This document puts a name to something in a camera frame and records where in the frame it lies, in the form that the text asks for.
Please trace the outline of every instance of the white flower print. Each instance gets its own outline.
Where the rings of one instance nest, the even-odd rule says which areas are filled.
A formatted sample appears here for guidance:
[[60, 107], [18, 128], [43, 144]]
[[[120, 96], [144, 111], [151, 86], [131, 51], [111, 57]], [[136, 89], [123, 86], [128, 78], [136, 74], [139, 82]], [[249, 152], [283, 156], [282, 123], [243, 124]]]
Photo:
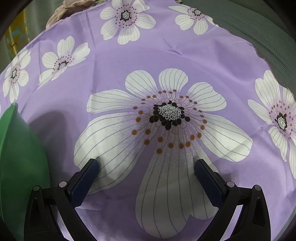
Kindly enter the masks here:
[[180, 26], [181, 30], [189, 29], [193, 25], [195, 20], [196, 20], [196, 23], [193, 27], [193, 31], [197, 35], [204, 34], [207, 31], [208, 29], [207, 21], [212, 25], [218, 26], [217, 24], [213, 23], [213, 19], [211, 17], [204, 15], [201, 11], [199, 11], [196, 8], [191, 8], [183, 4], [179, 4], [178, 6], [171, 6], [169, 8], [176, 10], [178, 12], [184, 13], [184, 14], [178, 15], [175, 18], [175, 22]]
[[9, 100], [12, 103], [17, 100], [19, 95], [19, 85], [25, 86], [29, 81], [28, 72], [24, 68], [31, 61], [31, 51], [28, 52], [26, 48], [23, 48], [17, 56], [12, 60], [12, 66], [10, 66], [5, 73], [5, 81], [3, 84], [4, 97], [9, 93]]
[[255, 80], [255, 90], [265, 105], [248, 100], [252, 110], [267, 124], [272, 125], [268, 133], [281, 156], [286, 162], [288, 143], [290, 144], [289, 162], [292, 174], [296, 178], [296, 103], [292, 93], [283, 87], [280, 97], [279, 84], [270, 70], [266, 70], [263, 79]]
[[150, 7], [143, 0], [112, 0], [112, 7], [106, 7], [100, 13], [101, 19], [108, 20], [101, 28], [104, 40], [113, 38], [120, 29], [117, 42], [121, 45], [137, 41], [140, 31], [137, 28], [150, 29], [156, 24], [153, 17], [142, 11]]
[[197, 158], [203, 158], [217, 172], [200, 141], [230, 161], [243, 160], [252, 146], [252, 139], [235, 124], [207, 113], [226, 106], [225, 99], [210, 84], [195, 83], [183, 95], [187, 82], [183, 71], [166, 69], [160, 73], [157, 87], [148, 72], [139, 70], [126, 78], [125, 87], [130, 93], [113, 89], [92, 94], [88, 112], [119, 112], [92, 120], [74, 150], [74, 163], [80, 169], [98, 156], [101, 170], [90, 193], [118, 184], [143, 150], [151, 151], [135, 212], [139, 225], [158, 238], [179, 233], [190, 215], [208, 219], [217, 211], [194, 175]]
[[45, 85], [50, 79], [55, 80], [70, 66], [74, 66], [89, 55], [90, 49], [88, 43], [79, 45], [72, 54], [75, 40], [72, 36], [62, 39], [57, 45], [57, 55], [54, 52], [47, 52], [42, 57], [42, 63], [49, 70], [44, 71], [39, 78], [39, 88]]

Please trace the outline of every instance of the green plastic container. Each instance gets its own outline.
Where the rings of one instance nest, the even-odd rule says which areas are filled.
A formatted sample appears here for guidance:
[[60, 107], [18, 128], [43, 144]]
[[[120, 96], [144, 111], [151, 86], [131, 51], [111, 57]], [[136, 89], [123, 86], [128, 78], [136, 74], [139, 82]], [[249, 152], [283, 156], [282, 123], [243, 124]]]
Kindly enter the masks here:
[[23, 240], [30, 193], [50, 187], [46, 154], [13, 103], [0, 118], [0, 217], [17, 240]]

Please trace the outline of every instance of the beige fabric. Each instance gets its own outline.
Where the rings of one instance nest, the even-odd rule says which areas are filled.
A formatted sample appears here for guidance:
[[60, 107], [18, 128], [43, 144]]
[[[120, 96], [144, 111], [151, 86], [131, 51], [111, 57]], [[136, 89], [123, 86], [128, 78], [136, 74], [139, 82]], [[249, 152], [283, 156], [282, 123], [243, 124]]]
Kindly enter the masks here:
[[64, 0], [63, 5], [58, 7], [48, 20], [46, 28], [50, 27], [60, 19], [69, 17], [76, 12], [83, 11], [84, 9], [101, 2], [104, 2], [104, 0]]

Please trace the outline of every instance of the flower center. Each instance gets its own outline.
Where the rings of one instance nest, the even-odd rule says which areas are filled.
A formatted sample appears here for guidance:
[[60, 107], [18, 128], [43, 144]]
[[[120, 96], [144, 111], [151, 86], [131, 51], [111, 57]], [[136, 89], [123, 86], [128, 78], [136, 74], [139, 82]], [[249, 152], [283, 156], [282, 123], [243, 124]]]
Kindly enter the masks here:
[[193, 13], [194, 13], [195, 16], [198, 16], [198, 15], [200, 15], [202, 12], [199, 11], [198, 9], [196, 9], [196, 10], [193, 11]]
[[67, 62], [67, 61], [63, 61], [63, 62], [59, 63], [59, 67], [58, 67], [58, 69], [62, 69], [62, 68], [64, 68], [68, 63], [69, 63], [69, 62]]
[[11, 74], [11, 78], [14, 79], [17, 75], [17, 69], [15, 68]]
[[172, 125], [180, 125], [182, 123], [181, 119], [184, 119], [186, 122], [190, 121], [190, 117], [184, 115], [184, 107], [179, 107], [172, 101], [162, 103], [161, 105], [155, 104], [153, 109], [153, 116], [149, 118], [150, 123], [160, 120], [161, 124], [165, 126], [167, 130], [170, 130]]
[[287, 114], [283, 115], [282, 113], [279, 113], [275, 119], [275, 121], [278, 123], [279, 127], [284, 131], [288, 127], [286, 117], [287, 117]]
[[131, 18], [131, 13], [128, 10], [125, 10], [124, 12], [121, 13], [121, 19], [124, 20], [125, 22]]
[[181, 110], [172, 105], [159, 106], [158, 111], [166, 120], [169, 121], [174, 121], [181, 117]]

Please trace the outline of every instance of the purple fabric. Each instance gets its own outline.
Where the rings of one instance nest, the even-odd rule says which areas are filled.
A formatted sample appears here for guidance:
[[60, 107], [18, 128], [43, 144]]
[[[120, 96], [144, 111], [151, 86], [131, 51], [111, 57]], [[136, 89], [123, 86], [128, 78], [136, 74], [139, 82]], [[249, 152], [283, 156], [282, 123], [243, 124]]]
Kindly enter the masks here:
[[[118, 22], [132, 27], [126, 26], [127, 32], [119, 28], [114, 34], [117, 25], [111, 28], [105, 23], [110, 19], [114, 19], [110, 24], [116, 22], [118, 6]], [[128, 15], [121, 14], [124, 9]], [[155, 91], [143, 84], [152, 80]], [[69, 180], [88, 158], [98, 157], [103, 168], [99, 179], [76, 208], [97, 240], [197, 240], [216, 209], [189, 174], [196, 156], [206, 159], [227, 181], [241, 187], [262, 187], [272, 239], [296, 206], [296, 152], [291, 131], [296, 104], [292, 95], [277, 87], [268, 64], [249, 42], [174, 0], [113, 0], [74, 14], [34, 39], [0, 75], [0, 81], [4, 93], [1, 114], [11, 102], [18, 102], [19, 112], [45, 147], [53, 186]], [[181, 82], [187, 83], [180, 88]], [[264, 94], [267, 88], [280, 97]], [[119, 93], [124, 95], [120, 100], [114, 98]], [[179, 108], [183, 105], [171, 105], [176, 99], [183, 101], [183, 112]], [[284, 110], [284, 102], [285, 106], [290, 103], [290, 110]], [[269, 117], [271, 107], [275, 116]], [[168, 132], [158, 121], [157, 128], [156, 122], [148, 120], [158, 114], [176, 115], [187, 127], [182, 129], [178, 124], [174, 128], [172, 124]], [[129, 125], [123, 124], [127, 115], [131, 116]], [[103, 124], [100, 118], [110, 118], [111, 124], [118, 118], [122, 124], [118, 121], [108, 129], [108, 121]], [[285, 127], [285, 120], [291, 126]], [[269, 133], [271, 128], [278, 136]], [[178, 135], [172, 139], [176, 130]], [[279, 142], [284, 135], [286, 139]], [[161, 146], [164, 141], [159, 141], [160, 136], [167, 139], [165, 146]], [[109, 146], [115, 146], [113, 151], [106, 150]], [[126, 154], [123, 162], [117, 163], [121, 153], [130, 149], [135, 151], [133, 158]], [[182, 173], [185, 165], [189, 170], [186, 175]], [[149, 175], [154, 180], [147, 181]], [[199, 192], [189, 190], [194, 187]], [[223, 240], [231, 234], [238, 214]], [[59, 223], [65, 237], [71, 239], [61, 220]]]

